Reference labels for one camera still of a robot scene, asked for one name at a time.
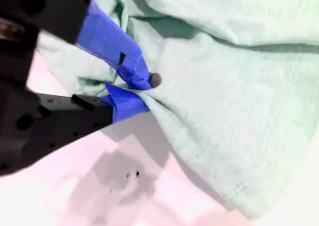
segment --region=screw hole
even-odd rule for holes
[[[2,164],[1,165],[1,170],[6,170],[9,166],[7,164]]]
[[[84,3],[89,4],[90,0],[84,0]]]
[[[23,114],[15,123],[15,127],[19,130],[28,130],[33,125],[34,119],[29,114]]]

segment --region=black metal bracket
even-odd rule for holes
[[[0,149],[0,175],[23,169],[51,152],[112,124],[113,107],[98,97],[37,94],[40,105],[14,124],[13,140]],[[29,140],[17,144],[30,132]]]

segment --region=towel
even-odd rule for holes
[[[179,156],[250,219],[291,181],[319,120],[319,0],[95,0],[140,46],[159,87],[135,91]],[[39,52],[70,93],[123,86],[48,34]]]

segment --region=white table surface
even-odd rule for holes
[[[38,54],[28,86],[66,96]],[[145,113],[0,178],[0,225],[319,226],[318,146],[316,134],[273,210],[249,222],[176,159],[153,115]]]

